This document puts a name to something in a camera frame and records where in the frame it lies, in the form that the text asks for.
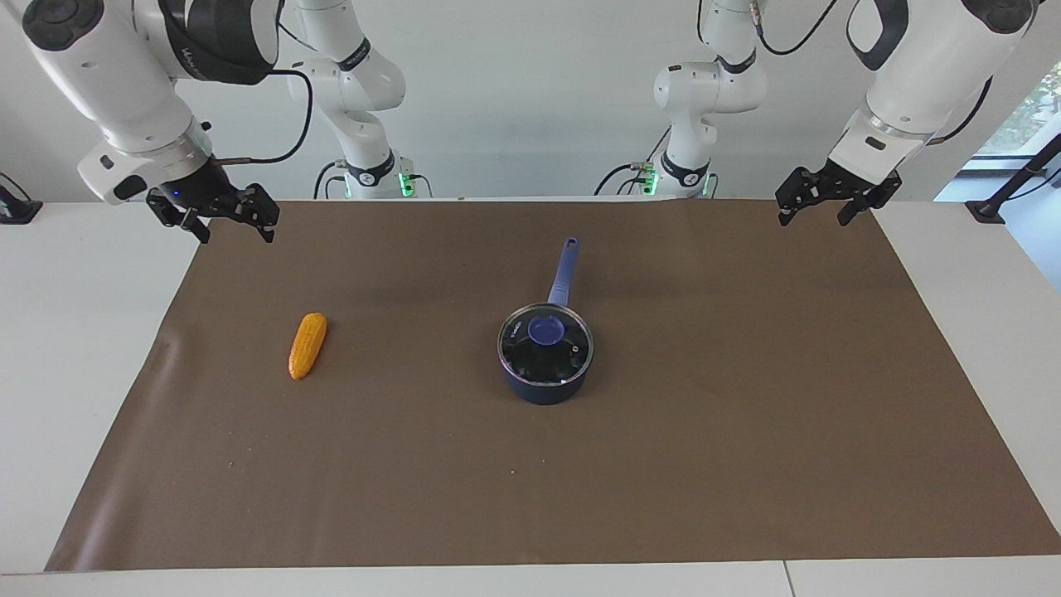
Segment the yellow toy corn cob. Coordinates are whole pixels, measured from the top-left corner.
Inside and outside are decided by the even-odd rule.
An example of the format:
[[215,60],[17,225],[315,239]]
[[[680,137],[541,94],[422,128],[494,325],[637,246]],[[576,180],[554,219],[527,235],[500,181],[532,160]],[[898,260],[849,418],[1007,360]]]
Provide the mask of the yellow toy corn cob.
[[303,379],[313,370],[321,354],[328,332],[328,318],[321,313],[308,313],[298,324],[288,357],[288,374]]

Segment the glass lid with blue knob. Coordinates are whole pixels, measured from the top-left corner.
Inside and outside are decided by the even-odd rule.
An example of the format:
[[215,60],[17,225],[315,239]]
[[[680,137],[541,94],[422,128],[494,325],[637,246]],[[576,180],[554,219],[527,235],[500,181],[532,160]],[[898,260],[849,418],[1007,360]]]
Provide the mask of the glass lid with blue knob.
[[519,308],[501,326],[497,351],[516,381],[557,388],[587,373],[595,355],[589,326],[559,303]]

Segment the black stand with foot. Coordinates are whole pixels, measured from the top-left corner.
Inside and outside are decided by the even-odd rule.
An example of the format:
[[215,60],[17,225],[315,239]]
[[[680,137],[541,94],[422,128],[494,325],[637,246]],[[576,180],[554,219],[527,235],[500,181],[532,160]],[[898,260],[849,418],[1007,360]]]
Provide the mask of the black stand with foot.
[[1016,170],[1015,174],[1012,174],[1011,178],[1009,178],[1005,185],[1001,185],[1001,189],[997,189],[991,197],[979,201],[963,203],[967,211],[970,212],[974,220],[977,220],[977,222],[981,224],[996,224],[996,226],[1003,226],[1005,224],[1005,220],[1001,215],[1001,208],[1005,201],[1015,199],[1019,195],[1020,189],[1024,185],[1027,185],[1032,177],[1037,177],[1039,174],[1042,174],[1051,160],[1054,160],[1060,153],[1061,133],[1057,133],[1043,148],[1039,150],[1037,154],[1032,156],[1026,165]]

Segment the window with green view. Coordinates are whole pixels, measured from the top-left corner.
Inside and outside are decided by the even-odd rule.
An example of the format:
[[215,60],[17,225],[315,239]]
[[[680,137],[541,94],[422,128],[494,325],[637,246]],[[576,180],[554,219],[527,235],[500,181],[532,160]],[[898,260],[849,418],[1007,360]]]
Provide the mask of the window with green view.
[[1013,113],[986,140],[976,159],[1015,159],[1032,155],[1061,131],[1061,62],[1023,99]]

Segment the brown paper table mat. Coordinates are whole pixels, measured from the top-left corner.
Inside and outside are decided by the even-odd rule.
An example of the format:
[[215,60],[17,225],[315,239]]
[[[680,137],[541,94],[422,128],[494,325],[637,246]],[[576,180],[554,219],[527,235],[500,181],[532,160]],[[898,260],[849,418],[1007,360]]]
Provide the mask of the brown paper table mat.
[[[876,220],[291,201],[272,245],[210,228],[46,570],[1061,554]],[[567,238],[596,354],[533,405],[497,334]]]

